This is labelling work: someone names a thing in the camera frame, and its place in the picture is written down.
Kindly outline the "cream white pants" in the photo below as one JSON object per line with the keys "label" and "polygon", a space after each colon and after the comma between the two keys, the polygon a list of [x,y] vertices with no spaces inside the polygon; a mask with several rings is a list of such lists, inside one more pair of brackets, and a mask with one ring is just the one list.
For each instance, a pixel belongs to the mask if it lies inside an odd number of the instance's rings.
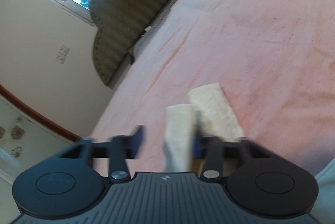
{"label": "cream white pants", "polygon": [[188,104],[166,108],[163,169],[166,173],[196,171],[198,165],[191,155],[196,137],[215,136],[226,142],[238,142],[245,137],[219,83],[190,90],[188,100]]}

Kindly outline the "pink bed blanket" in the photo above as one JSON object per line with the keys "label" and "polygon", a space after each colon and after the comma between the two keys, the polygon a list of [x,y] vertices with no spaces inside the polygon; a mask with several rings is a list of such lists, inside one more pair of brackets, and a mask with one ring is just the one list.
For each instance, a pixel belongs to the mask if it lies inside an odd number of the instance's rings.
{"label": "pink bed blanket", "polygon": [[92,137],[147,129],[131,171],[159,171],[166,109],[218,83],[245,134],[319,173],[334,159],[334,0],[179,0]]}

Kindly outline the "white wall socket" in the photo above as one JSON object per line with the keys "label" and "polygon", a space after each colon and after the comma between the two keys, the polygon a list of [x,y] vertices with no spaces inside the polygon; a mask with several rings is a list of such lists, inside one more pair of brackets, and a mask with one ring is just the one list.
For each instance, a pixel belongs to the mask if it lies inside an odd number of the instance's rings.
{"label": "white wall socket", "polygon": [[59,51],[57,52],[56,55],[56,62],[60,63],[60,64],[64,64],[68,53],[70,51],[70,48],[64,44],[61,45]]}

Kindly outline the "brown wooden door frame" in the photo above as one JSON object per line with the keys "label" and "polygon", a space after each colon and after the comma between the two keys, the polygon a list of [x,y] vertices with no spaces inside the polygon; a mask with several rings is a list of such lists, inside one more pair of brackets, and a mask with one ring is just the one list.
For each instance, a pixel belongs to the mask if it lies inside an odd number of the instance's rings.
{"label": "brown wooden door frame", "polygon": [[64,137],[67,140],[72,141],[72,142],[76,142],[82,139],[81,136],[78,136],[74,134],[73,132],[68,131],[67,129],[54,123],[52,120],[49,120],[45,116],[42,116],[40,113],[36,112],[34,109],[30,108],[20,99],[18,99],[16,96],[10,93],[2,85],[1,85],[1,96],[3,96],[7,101],[9,101],[12,105],[14,105],[16,108],[18,108],[22,112],[24,112],[26,115],[36,120],[38,123],[45,126],[46,128],[52,130],[56,134],[60,135],[61,137]]}

